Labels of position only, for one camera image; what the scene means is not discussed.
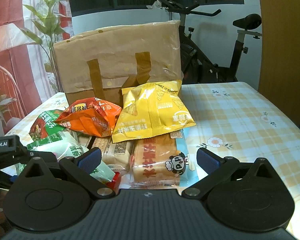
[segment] bread package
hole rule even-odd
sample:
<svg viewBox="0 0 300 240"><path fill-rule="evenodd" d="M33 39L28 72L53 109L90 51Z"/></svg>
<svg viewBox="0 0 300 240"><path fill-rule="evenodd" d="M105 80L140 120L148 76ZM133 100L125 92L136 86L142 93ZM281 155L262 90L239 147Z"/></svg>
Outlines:
<svg viewBox="0 0 300 240"><path fill-rule="evenodd" d="M113 171L129 172L133 141L113 143L111 137L96 137L92 147L100 148L103 162Z"/></svg>
<svg viewBox="0 0 300 240"><path fill-rule="evenodd" d="M198 181L182 130L135 141L131 166L134 187Z"/></svg>

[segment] tablecloth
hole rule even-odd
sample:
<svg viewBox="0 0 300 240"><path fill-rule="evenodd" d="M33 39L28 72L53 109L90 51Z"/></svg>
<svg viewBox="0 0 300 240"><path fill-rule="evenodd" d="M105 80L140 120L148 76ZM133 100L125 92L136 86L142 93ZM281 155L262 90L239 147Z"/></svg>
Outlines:
<svg viewBox="0 0 300 240"><path fill-rule="evenodd" d="M300 239L300 130L278 108L243 82L182 86L182 100L196 126L188 130L189 153L207 147L215 154L234 156L241 162L265 157L275 168L295 201L295 212L287 230ZM8 134L18 134L23 144L44 110L64 109L66 97L57 93L31 112ZM197 166L199 178L206 173Z"/></svg>

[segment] orange snack bag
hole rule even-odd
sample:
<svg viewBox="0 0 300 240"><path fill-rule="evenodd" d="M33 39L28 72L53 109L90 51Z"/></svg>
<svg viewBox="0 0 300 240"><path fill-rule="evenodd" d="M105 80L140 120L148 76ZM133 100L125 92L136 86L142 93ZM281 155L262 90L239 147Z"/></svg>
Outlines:
<svg viewBox="0 0 300 240"><path fill-rule="evenodd" d="M99 98L75 101L55 120L70 130L98 137L110 136L122 108Z"/></svg>

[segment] white wall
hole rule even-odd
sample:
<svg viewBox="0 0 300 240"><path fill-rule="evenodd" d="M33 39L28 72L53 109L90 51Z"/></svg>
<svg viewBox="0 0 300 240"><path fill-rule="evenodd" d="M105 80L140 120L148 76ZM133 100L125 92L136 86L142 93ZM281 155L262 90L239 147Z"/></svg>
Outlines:
<svg viewBox="0 0 300 240"><path fill-rule="evenodd" d="M229 67L237 38L237 28L232 25L232 22L251 13L261 15L260 1L244 0L244 4L203 5L195 10L214 12L219 8L222 12L215 17L188 15L186 17L186 30L188 27L194 27L192 39L200 49L213 63ZM173 19L178 18L178 14L173 14ZM169 20L169 15L164 10L132 9L76 16L72 18L72 24L74 34L79 34L106 26L143 24L167 20ZM261 26L256 31L262 32ZM244 45L249 48L249 52L248 54L242 54L237 79L247 82L257 90L260 77L262 38L256 40L252 36L246 35Z"/></svg>

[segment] plastic bag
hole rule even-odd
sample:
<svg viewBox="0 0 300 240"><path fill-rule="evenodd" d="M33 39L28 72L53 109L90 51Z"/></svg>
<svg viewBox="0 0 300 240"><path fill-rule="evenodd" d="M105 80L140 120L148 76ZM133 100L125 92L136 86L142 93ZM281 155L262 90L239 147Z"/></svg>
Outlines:
<svg viewBox="0 0 300 240"><path fill-rule="evenodd" d="M102 161L111 170L122 175L129 172L130 160L134 141L113 143L111 137L96 138L92 147L100 148Z"/></svg>
<svg viewBox="0 0 300 240"><path fill-rule="evenodd" d="M131 186L182 186L197 182L195 165L182 130L140 139L135 142L131 169Z"/></svg>
<svg viewBox="0 0 300 240"><path fill-rule="evenodd" d="M62 114L62 110L49 110L39 114L30 128L29 135L36 141L46 138L49 135L63 131L66 128L56 124L54 121Z"/></svg>
<svg viewBox="0 0 300 240"><path fill-rule="evenodd" d="M64 131L30 143L27 145L27 149L30 151L52 152L56 156L57 161L66 156L78 157L88 151L69 132ZM23 171L25 166L25 164L16 164L17 175ZM103 161L90 175L104 184L112 183L118 177Z"/></svg>
<svg viewBox="0 0 300 240"><path fill-rule="evenodd" d="M181 80L123 88L124 106L112 141L150 138L194 126L188 109L178 97L180 87Z"/></svg>
<svg viewBox="0 0 300 240"><path fill-rule="evenodd" d="M147 5L148 9L162 9L161 2L159 0L155 1L153 5Z"/></svg>
<svg viewBox="0 0 300 240"><path fill-rule="evenodd" d="M55 120L70 130L98 137L110 136L122 108L99 98L75 101Z"/></svg>

